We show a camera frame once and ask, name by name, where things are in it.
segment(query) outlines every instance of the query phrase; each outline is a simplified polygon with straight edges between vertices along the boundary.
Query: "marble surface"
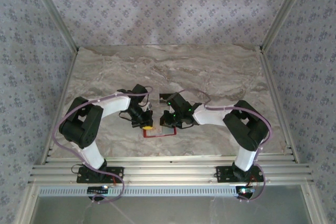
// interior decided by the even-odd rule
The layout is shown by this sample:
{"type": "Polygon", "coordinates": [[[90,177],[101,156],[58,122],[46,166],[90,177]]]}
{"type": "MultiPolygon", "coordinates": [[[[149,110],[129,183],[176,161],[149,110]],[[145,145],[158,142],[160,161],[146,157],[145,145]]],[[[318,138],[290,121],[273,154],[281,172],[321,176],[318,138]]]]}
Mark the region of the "marble surface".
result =
{"type": "MultiPolygon", "coordinates": [[[[159,92],[171,93],[185,88],[199,88],[211,95],[211,105],[230,105],[248,101],[272,124],[273,139],[264,152],[281,153],[286,144],[279,126],[266,80],[254,47],[246,45],[169,45],[113,46],[80,48],[66,96],[63,114],[73,99],[103,97],[117,89],[132,89],[137,83],[151,85],[154,120],[161,111],[159,92]]],[[[191,102],[204,102],[204,95],[184,92],[191,102]]],[[[62,135],[57,139],[71,146],[62,135]]],[[[236,155],[238,144],[225,127],[195,126],[178,130],[176,136],[144,138],[142,130],[115,113],[104,118],[97,135],[97,145],[104,157],[236,155]]],[[[55,147],[52,157],[71,157],[55,147]]]]}

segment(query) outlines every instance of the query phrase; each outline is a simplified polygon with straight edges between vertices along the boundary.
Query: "glass panel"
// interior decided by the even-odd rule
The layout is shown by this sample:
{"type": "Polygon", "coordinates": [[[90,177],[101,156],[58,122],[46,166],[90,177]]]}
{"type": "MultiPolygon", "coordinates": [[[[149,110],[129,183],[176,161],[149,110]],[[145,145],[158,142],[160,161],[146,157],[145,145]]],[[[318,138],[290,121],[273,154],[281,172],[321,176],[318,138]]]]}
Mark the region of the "glass panel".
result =
{"type": "Polygon", "coordinates": [[[299,186],[268,186],[249,203],[222,197],[124,197],[91,204],[87,197],[39,197],[31,224],[311,223],[299,186]]]}

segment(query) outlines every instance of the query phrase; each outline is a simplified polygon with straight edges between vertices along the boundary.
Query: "black cable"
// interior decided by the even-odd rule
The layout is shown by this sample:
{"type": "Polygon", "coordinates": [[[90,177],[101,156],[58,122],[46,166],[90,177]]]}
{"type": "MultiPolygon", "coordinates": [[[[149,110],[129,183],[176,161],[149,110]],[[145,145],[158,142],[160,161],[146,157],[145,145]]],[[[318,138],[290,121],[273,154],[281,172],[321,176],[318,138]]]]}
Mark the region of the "black cable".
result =
{"type": "Polygon", "coordinates": [[[184,129],[187,129],[187,128],[191,128],[192,126],[194,126],[194,125],[192,124],[191,126],[181,128],[181,130],[184,130],[184,129]]]}
{"type": "Polygon", "coordinates": [[[78,173],[75,173],[75,172],[72,170],[76,165],[73,165],[72,168],[71,168],[71,172],[74,173],[74,174],[78,174],[78,173]]]}
{"type": "Polygon", "coordinates": [[[148,99],[149,99],[149,94],[147,95],[147,101],[146,101],[146,104],[145,105],[139,105],[140,107],[145,107],[147,104],[148,104],[148,99]]]}
{"type": "Polygon", "coordinates": [[[123,116],[120,116],[121,113],[126,113],[126,112],[124,112],[124,111],[120,111],[120,113],[118,114],[118,116],[119,116],[120,118],[125,119],[125,120],[127,120],[127,121],[129,121],[129,122],[132,122],[132,123],[136,123],[136,121],[133,121],[133,120],[131,120],[131,119],[129,119],[129,118],[125,118],[125,117],[123,117],[123,116]]]}

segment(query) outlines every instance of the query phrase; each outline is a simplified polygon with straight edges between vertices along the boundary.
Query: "patterned wallpaper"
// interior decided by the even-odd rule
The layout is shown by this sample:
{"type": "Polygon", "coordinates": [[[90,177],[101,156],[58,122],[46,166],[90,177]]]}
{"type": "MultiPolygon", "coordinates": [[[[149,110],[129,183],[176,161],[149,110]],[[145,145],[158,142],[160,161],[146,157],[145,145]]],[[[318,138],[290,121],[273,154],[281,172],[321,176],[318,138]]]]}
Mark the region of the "patterned wallpaper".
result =
{"type": "Polygon", "coordinates": [[[53,0],[77,46],[260,45],[283,0],[53,0]]]}
{"type": "Polygon", "coordinates": [[[41,0],[0,0],[0,223],[14,220],[71,57],[41,0]]]}
{"type": "Polygon", "coordinates": [[[297,0],[267,55],[302,162],[336,223],[336,0],[297,0]]]}

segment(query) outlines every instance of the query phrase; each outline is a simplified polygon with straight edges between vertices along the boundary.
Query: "wire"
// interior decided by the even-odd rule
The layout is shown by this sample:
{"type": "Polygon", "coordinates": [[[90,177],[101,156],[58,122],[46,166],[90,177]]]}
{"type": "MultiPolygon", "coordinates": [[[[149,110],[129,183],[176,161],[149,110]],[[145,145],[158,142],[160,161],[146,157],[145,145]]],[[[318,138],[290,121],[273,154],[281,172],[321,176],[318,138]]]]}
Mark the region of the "wire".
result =
{"type": "Polygon", "coordinates": [[[194,126],[194,125],[192,124],[191,126],[188,126],[188,127],[181,128],[181,130],[184,130],[184,129],[191,128],[192,126],[194,126]]]}
{"type": "Polygon", "coordinates": [[[249,180],[249,182],[247,183],[246,187],[249,186],[249,184],[251,184],[252,180],[253,180],[254,182],[258,183],[258,180],[256,179],[256,177],[253,176],[253,175],[251,175],[251,176],[250,176],[250,180],[249,180]]]}
{"type": "Polygon", "coordinates": [[[74,174],[78,174],[78,173],[75,173],[75,172],[72,170],[76,165],[73,165],[73,166],[71,167],[71,172],[74,173],[74,174]]]}
{"type": "Polygon", "coordinates": [[[147,95],[147,101],[145,105],[139,105],[140,107],[145,107],[148,104],[149,94],[147,95]]]}
{"type": "Polygon", "coordinates": [[[112,177],[112,179],[113,179],[113,185],[116,186],[117,182],[115,181],[115,177],[112,177]]]}
{"type": "Polygon", "coordinates": [[[243,199],[243,200],[245,200],[245,201],[247,201],[247,202],[252,201],[252,200],[256,200],[256,199],[260,198],[260,196],[263,194],[263,192],[264,192],[264,190],[265,190],[265,187],[266,187],[266,178],[265,178],[264,170],[262,169],[262,167],[261,167],[259,164],[254,164],[254,165],[257,166],[257,167],[260,169],[261,173],[263,174],[263,180],[264,180],[264,183],[263,183],[263,185],[262,185],[263,187],[261,188],[260,193],[259,193],[256,197],[254,197],[253,199],[248,199],[248,198],[246,198],[246,197],[244,197],[244,196],[241,196],[241,195],[239,195],[239,196],[237,197],[238,199],[243,199]]]}
{"type": "Polygon", "coordinates": [[[130,217],[128,217],[121,209],[119,209],[114,203],[110,202],[110,204],[119,212],[121,213],[131,224],[136,224],[130,217]]]}
{"type": "Polygon", "coordinates": [[[185,92],[185,91],[188,91],[188,92],[191,92],[191,91],[197,91],[197,92],[199,92],[199,93],[204,94],[204,95],[208,98],[208,100],[204,103],[204,105],[207,105],[207,104],[211,101],[211,97],[210,97],[210,95],[208,95],[208,94],[205,93],[204,91],[202,91],[202,90],[200,90],[200,89],[196,89],[196,88],[182,89],[182,90],[180,90],[179,92],[173,93],[171,96],[169,96],[169,97],[166,99],[166,101],[172,99],[172,98],[175,97],[177,94],[182,93],[182,92],[185,92]]]}
{"type": "Polygon", "coordinates": [[[99,102],[102,102],[102,101],[106,101],[106,100],[110,100],[112,98],[115,98],[115,97],[128,97],[128,96],[132,96],[132,97],[140,97],[140,96],[143,96],[143,95],[147,95],[147,94],[150,94],[151,92],[153,92],[153,88],[151,86],[145,86],[145,88],[150,88],[151,90],[147,93],[143,93],[143,94],[127,94],[127,93],[118,93],[118,94],[110,94],[106,97],[103,97],[103,98],[100,98],[100,99],[94,99],[94,100],[91,100],[91,101],[87,101],[79,106],[77,106],[76,108],[72,109],[69,113],[67,113],[54,127],[53,131],[52,131],[52,134],[51,134],[51,139],[53,140],[53,142],[60,148],[64,149],[64,150],[67,150],[71,153],[74,154],[74,156],[78,157],[82,162],[83,162],[83,165],[85,165],[87,168],[97,172],[97,173],[101,173],[101,174],[105,174],[105,175],[109,175],[109,176],[112,176],[112,177],[115,177],[117,179],[119,179],[122,183],[122,189],[119,193],[118,196],[116,196],[115,198],[112,198],[112,199],[109,199],[109,200],[103,200],[103,201],[98,201],[97,203],[98,204],[105,204],[105,203],[109,203],[109,202],[113,202],[113,201],[116,201],[117,199],[120,199],[124,190],[125,190],[125,182],[124,180],[117,174],[114,174],[114,173],[109,173],[109,172],[104,172],[102,170],[98,170],[98,169],[95,169],[94,167],[92,167],[90,164],[88,164],[85,159],[80,155],[78,154],[77,152],[75,152],[74,150],[68,148],[68,147],[65,147],[63,145],[61,145],[57,139],[56,139],[56,132],[57,130],[59,129],[60,125],[62,123],[64,123],[64,121],[66,119],[68,119],[73,113],[75,113],[76,111],[80,110],[81,108],[84,108],[85,106],[89,105],[89,104],[93,104],[93,103],[99,103],[99,102]]]}
{"type": "Polygon", "coordinates": [[[135,121],[133,121],[133,120],[131,120],[131,119],[129,119],[129,118],[125,118],[125,117],[123,117],[123,116],[120,116],[120,114],[122,114],[122,113],[126,113],[126,112],[124,112],[124,111],[120,111],[120,113],[118,114],[118,116],[120,117],[120,118],[122,118],[122,119],[125,119],[125,120],[127,120],[127,121],[129,121],[129,122],[135,122],[135,121]]]}

